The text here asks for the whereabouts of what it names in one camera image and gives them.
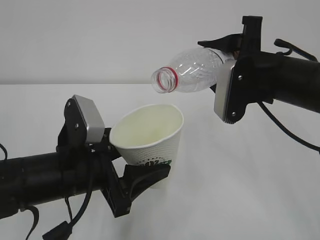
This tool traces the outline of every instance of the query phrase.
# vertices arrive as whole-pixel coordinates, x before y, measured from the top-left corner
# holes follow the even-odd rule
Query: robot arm
[[[64,118],[56,152],[14,159],[7,159],[6,154],[0,161],[0,219],[85,193],[78,214],[43,235],[44,240],[68,239],[92,191],[102,192],[117,218],[129,214],[132,201],[170,171],[167,164],[126,165],[119,177],[113,161],[121,155],[109,142],[111,128],[105,128],[92,100],[74,95],[65,104]],[[39,218],[39,212],[33,214]]]
[[[289,42],[274,44],[287,52],[261,51],[262,17],[244,16],[243,33],[213,41],[200,41],[206,48],[238,52],[236,61],[221,67],[215,92],[214,111],[226,123],[234,124],[250,103],[286,102],[320,113],[320,63],[316,57]],[[289,57],[292,52],[306,59]]]

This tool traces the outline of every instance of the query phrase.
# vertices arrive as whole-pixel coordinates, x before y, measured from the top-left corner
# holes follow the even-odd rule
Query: paper cup
[[[109,140],[129,165],[173,166],[183,124],[183,114],[176,106],[146,105],[125,115],[111,129]],[[166,179],[153,188],[163,188],[165,182]]]

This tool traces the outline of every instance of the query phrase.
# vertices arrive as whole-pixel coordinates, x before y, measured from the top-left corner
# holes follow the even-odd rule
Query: black cylindrical tube
[[[94,154],[60,152],[8,159],[0,163],[0,196],[9,196],[19,208],[85,193],[88,186],[88,158],[93,161],[94,190],[106,176],[100,158]]]
[[[278,54],[269,63],[257,73],[275,100],[320,113],[320,63]]]

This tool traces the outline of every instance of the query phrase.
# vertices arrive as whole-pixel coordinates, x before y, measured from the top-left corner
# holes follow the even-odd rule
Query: bottle neck
[[[179,85],[179,78],[176,71],[165,66],[152,74],[152,86],[155,91],[161,94],[173,92]]]

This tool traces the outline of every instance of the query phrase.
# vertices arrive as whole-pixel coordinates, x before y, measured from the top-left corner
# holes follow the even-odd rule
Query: plastic bottle
[[[234,60],[231,53],[217,49],[197,47],[183,51],[152,74],[152,87],[162,94],[210,88],[217,83],[218,68],[230,60]]]

